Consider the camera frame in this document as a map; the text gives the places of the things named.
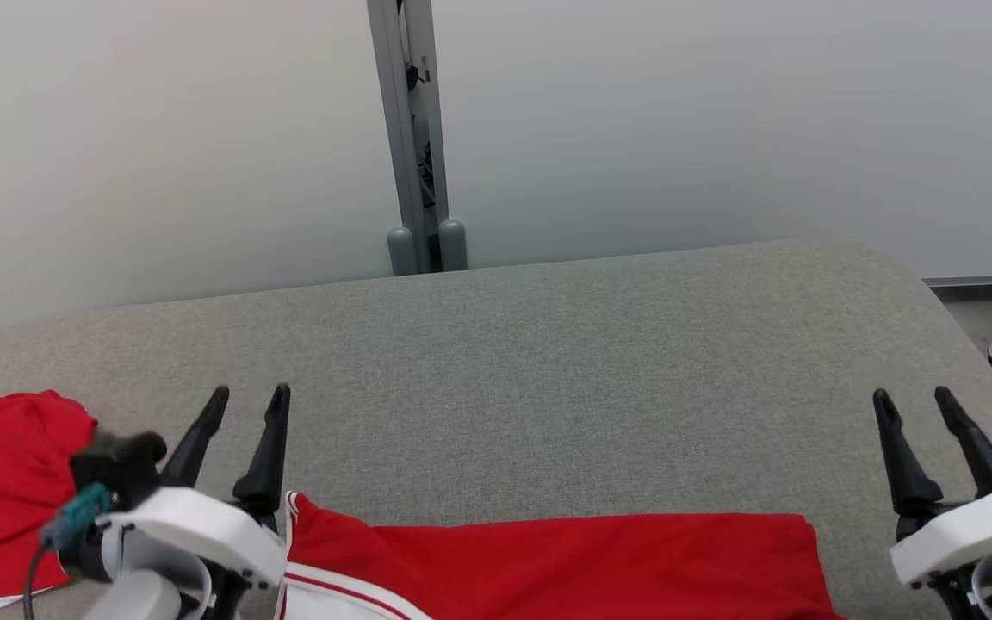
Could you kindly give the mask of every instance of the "teal connector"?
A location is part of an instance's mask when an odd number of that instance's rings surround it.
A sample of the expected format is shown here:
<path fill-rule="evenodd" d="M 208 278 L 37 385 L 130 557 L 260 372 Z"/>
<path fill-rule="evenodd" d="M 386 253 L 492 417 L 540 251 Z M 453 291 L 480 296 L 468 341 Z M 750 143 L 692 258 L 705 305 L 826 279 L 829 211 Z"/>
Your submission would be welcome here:
<path fill-rule="evenodd" d="M 113 510 L 114 500 L 103 484 L 88 484 L 56 511 L 56 518 L 40 527 L 40 544 L 65 549 L 79 538 L 94 519 Z"/>

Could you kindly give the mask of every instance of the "crumpled red cloth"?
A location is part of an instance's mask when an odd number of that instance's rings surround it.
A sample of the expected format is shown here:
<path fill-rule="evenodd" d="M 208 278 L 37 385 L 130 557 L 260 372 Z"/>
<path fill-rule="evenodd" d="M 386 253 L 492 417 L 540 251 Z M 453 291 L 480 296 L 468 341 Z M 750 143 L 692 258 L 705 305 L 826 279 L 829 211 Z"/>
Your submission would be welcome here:
<path fill-rule="evenodd" d="M 68 458 L 97 425 L 83 405 L 51 389 L 0 397 L 0 597 L 21 595 L 38 530 L 75 494 Z M 33 589 L 67 581 L 55 554 L 46 554 Z"/>

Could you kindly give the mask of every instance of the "folded red garment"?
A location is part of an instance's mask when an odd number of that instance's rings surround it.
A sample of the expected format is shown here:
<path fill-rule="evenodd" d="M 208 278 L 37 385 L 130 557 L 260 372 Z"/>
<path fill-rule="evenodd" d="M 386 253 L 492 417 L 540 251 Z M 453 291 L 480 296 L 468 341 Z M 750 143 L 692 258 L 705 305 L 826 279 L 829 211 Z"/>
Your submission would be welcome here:
<path fill-rule="evenodd" d="M 371 527 L 291 493 L 288 527 L 281 620 L 838 617 L 799 515 Z"/>
<path fill-rule="evenodd" d="M 67 460 L 90 442 L 97 424 L 82 405 L 51 389 L 0 397 L 0 607 L 21 595 L 40 526 L 75 494 Z M 48 554 L 34 589 L 67 581 Z"/>

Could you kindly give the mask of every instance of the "gray cylindrical hinge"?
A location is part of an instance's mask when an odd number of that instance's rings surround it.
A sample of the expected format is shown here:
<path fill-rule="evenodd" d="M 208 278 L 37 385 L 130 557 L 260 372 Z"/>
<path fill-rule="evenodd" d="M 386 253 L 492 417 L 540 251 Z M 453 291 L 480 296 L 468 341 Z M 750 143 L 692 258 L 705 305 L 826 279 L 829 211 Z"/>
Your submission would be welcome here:
<path fill-rule="evenodd" d="M 416 260 L 416 246 L 408 228 L 393 228 L 387 235 L 389 260 L 393 262 L 394 276 L 414 276 L 420 272 Z"/>
<path fill-rule="evenodd" d="M 465 224 L 442 220 L 438 224 L 438 250 L 442 252 L 442 270 L 467 270 L 465 259 Z"/>

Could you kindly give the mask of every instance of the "cable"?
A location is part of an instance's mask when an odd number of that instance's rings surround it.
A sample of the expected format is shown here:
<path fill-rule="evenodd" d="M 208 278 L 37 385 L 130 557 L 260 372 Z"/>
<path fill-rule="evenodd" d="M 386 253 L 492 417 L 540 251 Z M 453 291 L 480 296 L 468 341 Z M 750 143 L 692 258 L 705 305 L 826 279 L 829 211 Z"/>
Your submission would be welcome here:
<path fill-rule="evenodd" d="M 52 550 L 52 545 L 48 542 L 40 545 L 33 555 L 33 560 L 28 563 L 28 574 L 25 576 L 25 589 L 21 595 L 21 610 L 25 620 L 33 620 L 33 580 L 36 580 L 36 568 L 40 566 L 40 560 L 44 554 Z"/>

